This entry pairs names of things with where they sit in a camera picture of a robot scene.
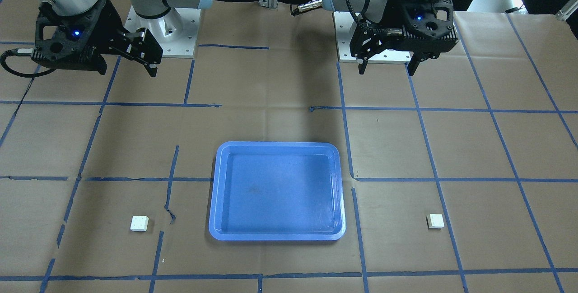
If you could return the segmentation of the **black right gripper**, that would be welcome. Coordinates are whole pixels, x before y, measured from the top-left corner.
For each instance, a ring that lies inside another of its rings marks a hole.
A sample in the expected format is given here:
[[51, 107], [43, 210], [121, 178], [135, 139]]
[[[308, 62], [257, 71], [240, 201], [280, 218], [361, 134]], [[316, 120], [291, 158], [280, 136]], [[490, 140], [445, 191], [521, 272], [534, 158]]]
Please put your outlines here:
[[54, 70], [107, 72], [103, 54], [117, 54], [141, 64], [157, 76], [163, 48], [148, 29], [121, 34], [121, 18], [110, 0], [97, 0], [85, 13], [58, 15], [52, 3], [42, 1], [35, 27], [32, 60]]

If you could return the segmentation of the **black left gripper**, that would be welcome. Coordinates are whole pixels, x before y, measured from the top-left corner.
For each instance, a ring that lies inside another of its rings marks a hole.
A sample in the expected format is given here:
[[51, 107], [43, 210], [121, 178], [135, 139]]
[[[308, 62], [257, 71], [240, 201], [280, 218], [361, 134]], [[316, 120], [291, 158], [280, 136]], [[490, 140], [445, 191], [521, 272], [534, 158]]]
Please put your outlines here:
[[453, 0], [392, 0], [379, 22], [360, 19], [350, 41], [350, 53], [364, 75], [369, 59], [385, 50], [412, 52], [407, 73], [415, 75], [421, 62], [450, 52], [459, 38], [454, 26]]

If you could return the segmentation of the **white block near left arm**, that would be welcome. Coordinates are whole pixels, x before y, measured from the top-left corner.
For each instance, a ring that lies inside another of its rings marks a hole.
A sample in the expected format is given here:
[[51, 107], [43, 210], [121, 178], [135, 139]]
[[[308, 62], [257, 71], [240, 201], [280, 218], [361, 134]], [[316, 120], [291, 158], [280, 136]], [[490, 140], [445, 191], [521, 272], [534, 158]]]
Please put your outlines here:
[[445, 219], [442, 214], [427, 214], [426, 221], [429, 229], [442, 229], [445, 227]]

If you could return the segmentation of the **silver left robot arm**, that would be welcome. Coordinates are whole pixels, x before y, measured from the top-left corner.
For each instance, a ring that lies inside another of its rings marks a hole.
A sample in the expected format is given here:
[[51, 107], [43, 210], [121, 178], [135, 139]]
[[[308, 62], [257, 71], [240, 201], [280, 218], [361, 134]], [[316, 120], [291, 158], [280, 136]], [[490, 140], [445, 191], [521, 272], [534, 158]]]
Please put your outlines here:
[[352, 58], [365, 73], [369, 59], [386, 50], [409, 51], [409, 75], [419, 64], [450, 52], [459, 42], [452, 0], [322, 0], [328, 11], [347, 12], [354, 32]]

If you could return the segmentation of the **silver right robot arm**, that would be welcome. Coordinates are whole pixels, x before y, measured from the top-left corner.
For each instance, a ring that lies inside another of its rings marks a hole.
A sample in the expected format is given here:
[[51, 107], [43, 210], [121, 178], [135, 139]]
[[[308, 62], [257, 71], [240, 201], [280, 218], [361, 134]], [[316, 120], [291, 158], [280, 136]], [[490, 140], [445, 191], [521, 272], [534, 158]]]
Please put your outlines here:
[[110, 0], [38, 0], [35, 42], [7, 50], [1, 66], [9, 73], [35, 78], [56, 70], [104, 75], [104, 55], [141, 64], [151, 77], [168, 53], [168, 44], [190, 34], [181, 10], [208, 9], [213, 0], [130, 0], [139, 26], [125, 27]]

